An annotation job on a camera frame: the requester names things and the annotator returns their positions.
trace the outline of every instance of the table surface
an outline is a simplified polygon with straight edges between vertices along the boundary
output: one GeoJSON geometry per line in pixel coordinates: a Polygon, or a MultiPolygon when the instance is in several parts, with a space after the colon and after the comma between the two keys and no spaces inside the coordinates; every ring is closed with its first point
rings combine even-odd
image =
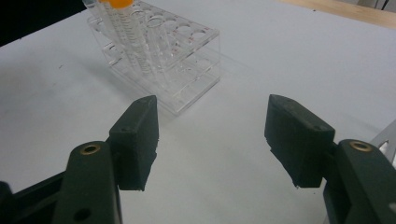
{"type": "MultiPolygon", "coordinates": [[[[268,96],[300,102],[370,141],[396,119],[396,31],[277,1],[148,0],[220,30],[221,81],[178,117],[160,108],[146,191],[124,223],[322,223],[321,189],[297,189],[263,136],[268,96]]],[[[25,189],[106,140],[141,97],[109,72],[88,11],[0,48],[0,179],[25,189]]]]}

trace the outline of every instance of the wooden surface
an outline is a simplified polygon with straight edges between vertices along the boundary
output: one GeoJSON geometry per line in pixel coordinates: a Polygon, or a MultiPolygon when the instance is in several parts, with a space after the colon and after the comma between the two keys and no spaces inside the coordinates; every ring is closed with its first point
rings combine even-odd
{"type": "Polygon", "coordinates": [[[280,0],[300,7],[328,12],[334,15],[350,18],[356,21],[396,29],[396,13],[381,11],[369,7],[361,7],[333,0],[280,0]]]}

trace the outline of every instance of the test tube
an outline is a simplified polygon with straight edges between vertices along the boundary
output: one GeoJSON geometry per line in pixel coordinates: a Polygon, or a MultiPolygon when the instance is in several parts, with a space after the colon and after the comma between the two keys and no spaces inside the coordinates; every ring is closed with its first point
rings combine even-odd
{"type": "Polygon", "coordinates": [[[168,34],[163,25],[162,16],[151,16],[146,21],[148,54],[152,63],[154,76],[164,88],[169,87],[166,70],[172,62],[172,48],[169,44],[168,34]]]}
{"type": "Polygon", "coordinates": [[[125,48],[128,57],[136,57],[141,72],[150,76],[151,68],[144,51],[145,38],[140,27],[138,13],[132,8],[133,0],[109,0],[109,3],[119,17],[119,22],[125,33],[125,48]]]}
{"type": "Polygon", "coordinates": [[[97,0],[82,0],[82,3],[95,18],[98,18],[100,16],[97,0]]]}

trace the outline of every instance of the orange cap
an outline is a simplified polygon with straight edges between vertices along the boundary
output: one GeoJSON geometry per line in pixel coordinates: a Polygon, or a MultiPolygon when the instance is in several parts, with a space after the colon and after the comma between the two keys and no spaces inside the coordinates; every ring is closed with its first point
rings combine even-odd
{"type": "Polygon", "coordinates": [[[109,2],[114,8],[123,8],[130,6],[134,0],[109,0],[109,2]]]}

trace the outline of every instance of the screw hole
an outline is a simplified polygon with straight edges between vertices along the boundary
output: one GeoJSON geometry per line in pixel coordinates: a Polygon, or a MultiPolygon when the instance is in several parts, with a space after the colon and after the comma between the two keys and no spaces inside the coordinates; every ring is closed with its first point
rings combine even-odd
{"type": "Polygon", "coordinates": [[[88,208],[83,208],[78,210],[74,215],[74,220],[77,222],[84,221],[91,216],[91,210],[88,208]]]}
{"type": "Polygon", "coordinates": [[[85,146],[84,148],[82,148],[79,153],[81,153],[82,155],[91,155],[91,154],[99,151],[99,149],[100,149],[99,145],[88,145],[88,146],[85,146]]]}
{"type": "Polygon", "coordinates": [[[358,142],[358,141],[353,141],[349,143],[353,148],[355,148],[356,150],[359,151],[363,151],[363,152],[370,152],[373,149],[366,143],[363,142],[358,142]]]}

